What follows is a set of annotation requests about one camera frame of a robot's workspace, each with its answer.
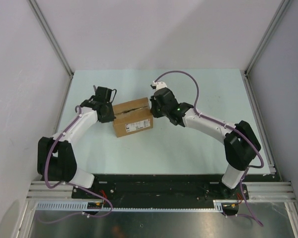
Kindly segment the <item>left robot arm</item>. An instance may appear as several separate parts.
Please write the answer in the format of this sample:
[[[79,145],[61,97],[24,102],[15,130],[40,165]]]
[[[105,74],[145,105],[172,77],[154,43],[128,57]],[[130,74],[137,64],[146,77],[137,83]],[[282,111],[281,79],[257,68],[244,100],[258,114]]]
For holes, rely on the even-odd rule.
[[[95,198],[100,192],[94,175],[78,167],[74,147],[91,126],[114,121],[112,103],[117,90],[93,88],[94,94],[75,107],[75,117],[65,129],[51,137],[42,137],[38,142],[37,172],[49,189],[68,183],[82,187],[89,198]]]

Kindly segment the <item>brown cardboard express box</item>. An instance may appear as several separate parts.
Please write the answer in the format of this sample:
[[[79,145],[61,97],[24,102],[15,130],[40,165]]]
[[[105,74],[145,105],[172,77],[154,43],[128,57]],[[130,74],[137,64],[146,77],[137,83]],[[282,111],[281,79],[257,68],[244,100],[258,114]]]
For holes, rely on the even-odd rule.
[[[113,111],[113,128],[117,138],[153,128],[148,98],[114,105]]]

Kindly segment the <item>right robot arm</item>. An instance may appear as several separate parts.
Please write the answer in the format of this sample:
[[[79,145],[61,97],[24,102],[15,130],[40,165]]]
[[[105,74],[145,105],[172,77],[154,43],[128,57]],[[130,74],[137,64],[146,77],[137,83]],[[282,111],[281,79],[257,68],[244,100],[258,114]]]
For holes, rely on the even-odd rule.
[[[150,97],[151,113],[154,118],[166,117],[173,125],[180,125],[213,137],[224,145],[227,169],[222,176],[219,193],[225,199],[231,199],[237,193],[237,186],[246,175],[250,163],[255,157],[264,162],[259,154],[261,145],[249,123],[225,123],[216,118],[197,112],[188,103],[177,102],[173,92],[167,87],[151,86],[154,94]]]

